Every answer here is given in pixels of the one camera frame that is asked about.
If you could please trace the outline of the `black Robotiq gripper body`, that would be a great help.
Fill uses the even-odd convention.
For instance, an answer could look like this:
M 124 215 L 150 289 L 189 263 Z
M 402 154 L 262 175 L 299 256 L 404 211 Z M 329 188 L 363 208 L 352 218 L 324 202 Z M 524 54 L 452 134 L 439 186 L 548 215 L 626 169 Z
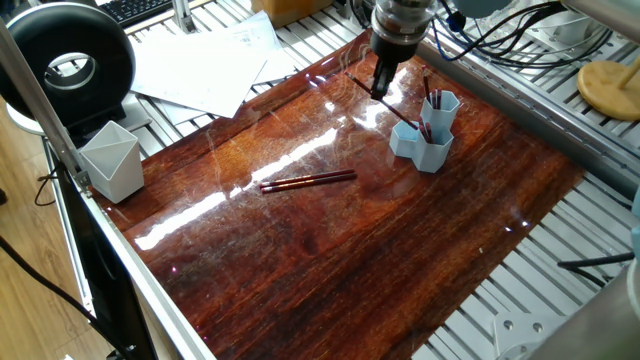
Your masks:
M 378 63 L 386 67 L 391 67 L 397 66 L 399 63 L 405 62 L 413 57 L 418 44 L 396 44 L 384 39 L 376 31 L 373 31 L 371 47 L 374 54 L 378 57 Z

